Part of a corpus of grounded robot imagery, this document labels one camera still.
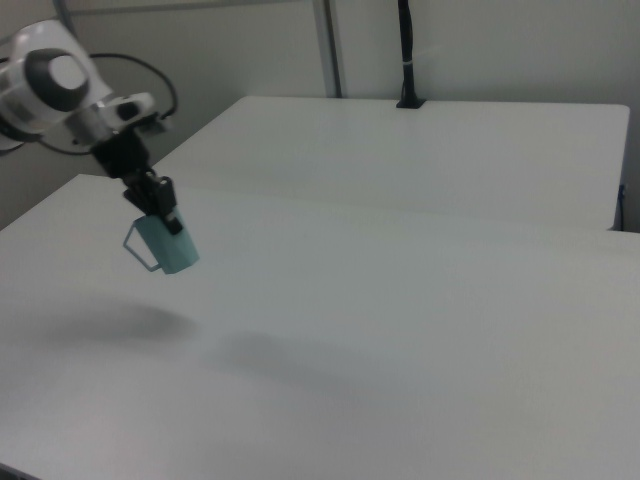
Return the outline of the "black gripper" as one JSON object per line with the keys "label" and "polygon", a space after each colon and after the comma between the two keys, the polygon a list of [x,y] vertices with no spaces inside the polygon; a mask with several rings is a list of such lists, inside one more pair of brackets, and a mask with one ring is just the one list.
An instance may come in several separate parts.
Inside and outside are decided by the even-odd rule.
{"label": "black gripper", "polygon": [[149,164],[149,152],[134,130],[124,130],[91,147],[92,156],[112,179],[123,181],[123,197],[145,215],[161,219],[171,235],[183,225],[177,212],[173,182],[157,176]]}

